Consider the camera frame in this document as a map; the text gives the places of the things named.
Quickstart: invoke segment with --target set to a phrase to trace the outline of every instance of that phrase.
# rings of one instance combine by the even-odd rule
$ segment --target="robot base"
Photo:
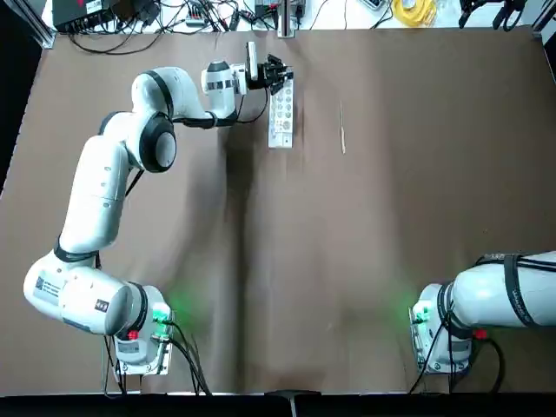
[[[440,316],[437,310],[437,296],[440,290],[439,284],[427,286],[420,295],[420,299],[409,309],[409,328],[411,341],[414,347],[417,368],[421,371],[427,360],[429,351],[432,352],[428,358],[425,374],[450,374],[450,352],[448,346],[448,332],[442,328]],[[471,340],[458,339],[452,336],[452,358],[455,373],[466,371],[469,367],[469,356],[471,355]]]
[[[158,289],[143,287],[147,295],[146,319],[134,340],[116,339],[116,358],[122,363],[122,371],[128,375],[165,375],[169,373],[172,344],[170,325],[161,324],[155,318],[173,321],[174,315],[164,302]]]

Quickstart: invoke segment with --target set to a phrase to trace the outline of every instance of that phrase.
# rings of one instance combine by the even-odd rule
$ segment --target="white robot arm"
[[[116,356],[128,374],[159,373],[170,307],[154,287],[121,281],[95,268],[99,251],[117,237],[129,172],[164,172],[176,154],[174,123],[210,129],[237,122],[235,95],[273,87],[293,76],[268,62],[231,67],[211,63],[202,75],[205,110],[183,69],[147,71],[133,82],[131,112],[107,116],[77,164],[66,220],[56,246],[30,268],[25,298],[43,314],[92,334],[115,336]]]
[[[554,326],[554,300],[556,252],[482,256],[455,281],[425,287],[409,309],[417,363],[429,374],[449,374],[451,362],[464,371],[474,329]]]

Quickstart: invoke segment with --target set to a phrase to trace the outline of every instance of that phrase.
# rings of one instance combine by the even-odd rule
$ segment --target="wire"
[[[477,341],[485,343],[487,345],[491,345],[498,355],[498,374],[496,375],[496,380],[494,381],[493,387],[489,391],[490,394],[496,394],[499,392],[500,387],[502,386],[502,382],[506,377],[506,359],[504,358],[504,353],[502,352],[502,348],[500,347],[500,345],[494,339],[486,338]]]
[[[248,10],[249,13],[251,13],[253,16],[255,16],[254,19],[249,20],[249,23],[251,23],[251,30],[255,30],[253,25],[256,24],[257,22],[262,22],[262,24],[265,25],[265,27],[267,28],[267,30],[276,30],[275,26],[270,25],[269,23],[267,23],[266,20],[264,20],[267,17],[271,17],[272,14],[274,13],[274,9],[268,10],[265,13],[263,13],[260,16],[257,16],[256,13],[253,11],[253,9],[251,9],[247,3],[245,3],[245,0],[243,0],[243,5],[245,6],[245,8]]]
[[[125,196],[126,197],[129,195],[129,193],[131,193],[131,191],[133,190],[135,185],[137,185],[137,183],[139,182],[139,180],[141,179],[141,177],[144,173],[145,173],[145,171],[143,171],[142,169],[139,169],[136,176],[133,178],[133,181],[131,181],[131,184],[129,185],[128,189],[125,191]]]
[[[123,45],[125,45],[129,39],[135,34],[142,34],[145,25],[142,26],[141,30],[139,32],[136,32],[136,26],[137,26],[137,17],[139,16],[139,14],[148,6],[150,5],[150,3],[146,3],[139,11],[137,11],[135,13],[135,15],[132,17],[132,19],[123,24],[122,21],[120,21],[117,25],[116,25],[116,29],[114,30],[114,32],[108,32],[106,30],[106,28],[102,25],[103,28],[103,33],[104,34],[119,34],[122,33],[124,30],[126,30],[127,28],[130,28],[130,33],[127,34],[127,36],[123,39],[123,41],[121,41],[118,45],[108,48],[107,50],[95,50],[93,48],[89,48],[86,46],[81,45],[75,38],[75,35],[69,35],[69,39],[70,41],[80,50],[82,50],[83,52],[88,52],[90,54],[95,54],[95,55],[109,55],[109,56],[127,56],[127,55],[132,55],[132,54],[136,54],[138,52],[143,52],[147,49],[149,49],[151,46],[153,46],[156,41],[158,41],[158,39],[160,39],[160,37],[162,36],[162,34],[164,33],[174,33],[174,27],[177,26],[178,24],[181,24],[183,22],[185,22],[185,19],[181,19],[181,20],[176,20],[177,17],[180,15],[180,13],[182,12],[182,10],[187,6],[189,8],[189,0],[184,0],[183,3],[181,5],[176,5],[176,6],[170,6],[168,4],[163,4],[162,2],[156,1],[155,3],[159,3],[161,6],[165,6],[165,7],[173,7],[173,8],[177,8],[177,12],[174,14],[174,16],[170,19],[169,23],[164,25],[162,22],[162,7],[160,8],[160,14],[157,17],[156,21],[158,22],[158,24],[161,26],[160,29],[156,30],[156,37],[147,45],[145,45],[144,47],[141,47],[139,49],[136,50],[127,50],[127,51],[123,51],[123,52],[118,52],[116,50],[120,49]],[[207,15],[208,15],[208,20],[211,23],[214,23],[213,20],[210,18],[210,10],[206,10]],[[194,32],[185,32],[184,35],[194,35],[195,33],[204,30],[207,28],[207,25],[203,26],[202,28],[200,28],[199,30],[196,30]]]
[[[448,376],[448,393],[453,391],[454,382],[454,363],[453,363],[453,350],[452,350],[452,316],[448,318],[448,352],[450,353],[450,375]]]
[[[388,20],[392,20],[394,18],[394,12],[392,11],[392,2],[394,0],[390,0],[390,3],[388,3],[388,7],[386,8],[386,10],[384,10],[384,13],[382,13],[381,18],[373,25],[371,26],[371,29],[376,29],[379,27],[379,25],[387,22]]]
[[[242,112],[242,108],[243,108],[243,99],[245,98],[245,96],[242,96],[242,100],[240,102],[240,108],[237,110],[237,117],[235,118],[235,120],[237,121],[237,119],[240,118],[240,114]]]
[[[265,102],[264,102],[264,107],[261,110],[261,113],[259,113],[259,115],[252,119],[252,120],[236,120],[236,122],[241,123],[241,124],[248,124],[248,123],[253,123],[256,122],[257,120],[259,120],[259,118],[264,114],[265,110],[267,109],[268,106],[268,89],[265,87],[264,89],[264,93],[265,93]]]
[[[212,395],[212,393],[210,392],[209,388],[207,387],[206,381],[204,380],[204,377],[201,377],[199,375],[199,369],[197,369],[194,361],[191,359],[191,355],[189,353],[189,351],[183,347],[180,343],[178,343],[178,341],[176,341],[175,339],[170,339],[169,340],[170,343],[172,343],[179,351],[180,353],[183,355],[183,357],[186,359],[186,361],[189,364],[189,370],[192,373],[192,375],[194,376],[193,378],[193,386],[195,389],[195,379],[197,380],[197,382],[200,384],[202,390],[204,391],[204,393],[206,395]]]
[[[515,28],[518,25],[518,22],[521,19],[521,15],[523,14],[523,9],[520,10],[520,13],[518,13],[518,16],[515,18],[515,20],[513,21],[513,23],[508,27],[507,22],[510,19],[510,16],[506,16],[506,19],[504,19],[504,25],[502,26],[502,29],[505,32],[511,32],[513,30],[513,28]]]
[[[348,0],[344,0],[344,30],[348,28]]]
[[[417,377],[417,380],[415,381],[413,386],[407,392],[408,394],[412,394],[413,391],[415,391],[415,389],[419,385],[420,380],[423,378],[423,375],[425,374],[425,371],[427,370],[428,360],[431,359],[431,354],[433,353],[434,344],[436,343],[436,341],[438,339],[438,336],[440,335],[440,331],[442,330],[442,328],[446,324],[446,322],[448,320],[448,317],[452,313],[452,309],[453,309],[453,303],[452,303],[452,306],[450,307],[450,309],[446,312],[446,315],[444,316],[444,320],[442,320],[442,323],[439,325],[438,330],[436,331],[436,334],[434,335],[433,341],[431,343],[431,347],[428,349],[427,358],[425,359],[425,362],[423,363],[423,368],[421,369],[421,371],[419,373],[419,376]]]
[[[116,397],[111,397],[108,395],[107,393],[107,389],[108,389],[108,374],[109,374],[109,367],[114,368],[114,361],[112,360],[112,353],[110,352],[110,343],[109,340],[106,336],[104,336],[104,346],[106,347],[106,352],[108,353],[108,360],[106,361],[106,373],[104,374],[104,388],[103,388],[103,392],[104,395],[107,398],[110,399],[114,399]],[[120,391],[122,392],[122,395],[126,394],[127,391],[125,390],[124,386],[122,385],[122,381],[116,381],[118,387],[120,388]]]
[[[208,393],[208,395],[210,395],[209,385],[207,384],[207,380],[205,379],[204,372],[202,371],[201,358],[199,357],[199,347],[197,346],[197,342],[195,340],[195,337],[193,335],[191,335],[191,339],[192,339],[193,344],[194,344],[194,346],[191,346],[191,344],[186,339],[185,334],[182,331],[182,328],[180,328],[180,326],[173,321],[170,322],[170,325],[177,328],[178,332],[180,333],[180,336],[183,339],[183,344],[185,345],[185,350],[188,353],[193,352],[193,356],[194,356],[195,364],[196,364],[196,372],[194,372],[193,368],[191,368],[190,371],[191,371],[191,380],[193,381],[193,388],[195,389],[195,393],[198,394],[199,387],[202,387],[202,390],[205,393]]]
[[[316,16],[314,17],[313,24],[311,24],[311,27],[309,28],[309,30],[313,29],[313,26],[316,23],[316,19],[318,19],[319,15],[321,14],[322,6],[324,6],[327,2],[328,2],[328,0],[324,0],[324,2],[322,2],[321,7],[319,7],[319,9],[316,12]]]

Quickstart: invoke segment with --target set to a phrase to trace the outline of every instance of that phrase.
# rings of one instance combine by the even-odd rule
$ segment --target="red button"
[[[487,331],[484,328],[478,328],[477,330],[474,331],[474,336],[475,339],[479,339],[480,341],[483,341],[487,338]]]

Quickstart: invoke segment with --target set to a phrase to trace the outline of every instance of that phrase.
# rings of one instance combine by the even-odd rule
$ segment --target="brown table surface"
[[[23,278],[60,233],[83,144],[108,112],[130,109],[136,74],[177,65],[198,83],[211,60],[243,62],[248,40],[295,67],[294,148],[267,149],[267,117],[176,128],[175,166],[143,177],[103,251],[107,272],[162,288],[178,308],[214,391],[405,391],[416,377],[407,308],[426,284],[485,252],[556,246],[556,89],[527,28],[166,35],[126,57],[61,36],[0,204],[1,394],[101,390],[102,338],[41,316]],[[242,117],[263,103],[249,93]],[[556,388],[552,330],[493,333],[504,390]],[[487,390],[496,369],[486,350],[460,389]],[[143,389],[190,389],[185,361],[175,354],[171,375]]]

